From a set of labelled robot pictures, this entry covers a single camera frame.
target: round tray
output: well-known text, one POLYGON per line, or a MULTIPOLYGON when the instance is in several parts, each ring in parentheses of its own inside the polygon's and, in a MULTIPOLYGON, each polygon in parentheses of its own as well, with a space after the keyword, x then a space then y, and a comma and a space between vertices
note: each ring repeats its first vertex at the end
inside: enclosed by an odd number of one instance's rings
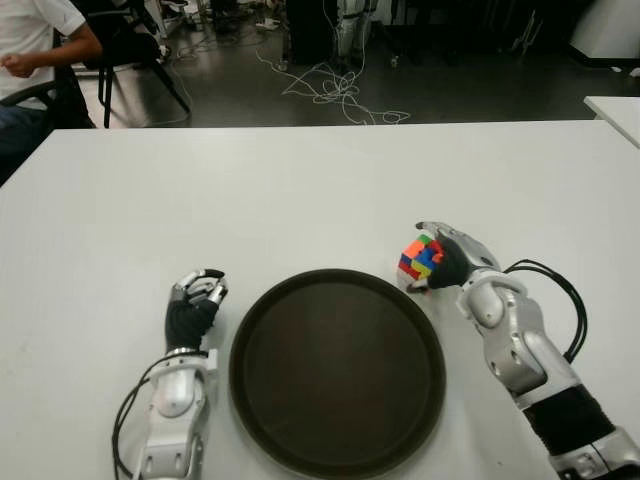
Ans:
POLYGON ((445 391, 429 320, 392 285, 317 270, 265 293, 236 334, 236 411, 277 462, 320 478, 366 478, 406 460, 445 391))

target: rubik's cube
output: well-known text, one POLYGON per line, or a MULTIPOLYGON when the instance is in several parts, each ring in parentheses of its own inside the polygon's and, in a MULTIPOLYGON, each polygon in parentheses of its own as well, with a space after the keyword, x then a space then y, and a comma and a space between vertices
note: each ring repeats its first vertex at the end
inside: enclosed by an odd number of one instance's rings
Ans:
POLYGON ((409 283, 422 280, 431 275, 443 258, 442 245, 422 234, 402 252, 398 274, 409 283))

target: white desk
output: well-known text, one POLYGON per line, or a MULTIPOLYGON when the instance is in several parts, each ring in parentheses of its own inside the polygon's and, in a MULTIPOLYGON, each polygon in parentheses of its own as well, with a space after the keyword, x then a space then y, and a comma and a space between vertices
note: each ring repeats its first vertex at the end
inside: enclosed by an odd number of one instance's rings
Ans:
POLYGON ((584 103, 640 148, 640 97, 586 97, 584 103))
MULTIPOLYGON (((170 285, 199 266, 224 269, 231 287, 210 338, 222 371, 203 478, 297 478, 238 427, 233 333, 297 272, 393 282, 419 219, 473 234, 504 266, 537 258, 574 282, 591 322, 577 371, 640 440, 638 158, 599 121, 54 133, 0 189, 3 478, 112 478, 117 406, 162 354, 170 285)), ((526 281, 566 348, 570 301, 526 281)), ((388 478, 553 478, 452 298, 420 299, 446 358, 439 429, 388 478)), ((123 432, 129 465, 135 437, 123 432)))

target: black cable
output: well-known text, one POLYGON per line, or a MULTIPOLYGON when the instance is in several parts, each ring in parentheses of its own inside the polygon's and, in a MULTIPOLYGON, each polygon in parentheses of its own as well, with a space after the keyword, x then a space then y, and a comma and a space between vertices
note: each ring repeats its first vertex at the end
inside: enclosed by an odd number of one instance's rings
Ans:
POLYGON ((578 315, 578 323, 576 326, 576 333, 574 334, 573 340, 571 341, 571 345, 569 345, 569 348, 563 356, 567 360, 567 362, 573 362, 573 360, 578 355, 578 352, 580 352, 580 350, 582 349, 582 346, 584 345, 584 342, 587 338, 587 309, 584 306, 582 297, 580 297, 580 294, 571 284, 571 282, 569 282, 558 272, 552 270, 551 268, 540 262, 536 262, 535 260, 523 259, 511 265, 504 271, 504 273, 517 271, 536 272, 544 275, 556 282, 560 286, 560 288, 562 288, 562 290, 564 290, 565 293, 571 298, 571 301, 573 302, 576 313, 578 315))
POLYGON ((166 362, 167 360, 171 360, 172 358, 177 358, 177 357, 207 357, 208 354, 207 352, 202 352, 202 351, 197 351, 197 352, 185 352, 185 353, 175 353, 172 355, 167 355, 166 357, 161 358, 160 360, 158 360, 157 362, 153 363, 152 365, 150 365, 142 374, 142 376, 140 377, 140 380, 138 381, 138 384, 133 387, 133 389, 127 394, 127 396, 125 397, 124 401, 122 402, 122 404, 120 405, 120 408, 118 409, 118 413, 116 415, 116 420, 113 424, 113 431, 111 434, 111 454, 113 456, 113 473, 114 473, 114 477, 116 480, 120 479, 120 475, 118 472, 118 469, 122 470, 122 472, 128 477, 128 478, 133 478, 133 473, 131 473, 131 470, 129 470, 127 468, 127 466, 124 464, 124 462, 122 461, 122 458, 120 457, 120 447, 118 445, 119 443, 119 439, 120 439, 120 430, 122 429, 122 426, 124 425, 125 420, 127 419, 127 416, 129 415, 129 412, 131 411, 131 407, 133 407, 133 404, 138 396, 138 392, 140 391, 140 388, 143 387, 144 385, 146 385, 147 383, 149 383, 149 378, 147 377, 147 375, 149 374, 149 372, 157 365, 166 362))

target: person's arm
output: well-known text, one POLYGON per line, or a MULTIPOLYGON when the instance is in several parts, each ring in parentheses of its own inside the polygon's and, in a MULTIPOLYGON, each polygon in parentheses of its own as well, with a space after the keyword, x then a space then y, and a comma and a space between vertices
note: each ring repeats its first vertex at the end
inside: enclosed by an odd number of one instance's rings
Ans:
POLYGON ((0 66, 14 77, 28 78, 36 68, 59 67, 102 55, 102 45, 85 23, 69 36, 63 46, 33 53, 10 53, 0 58, 0 66))

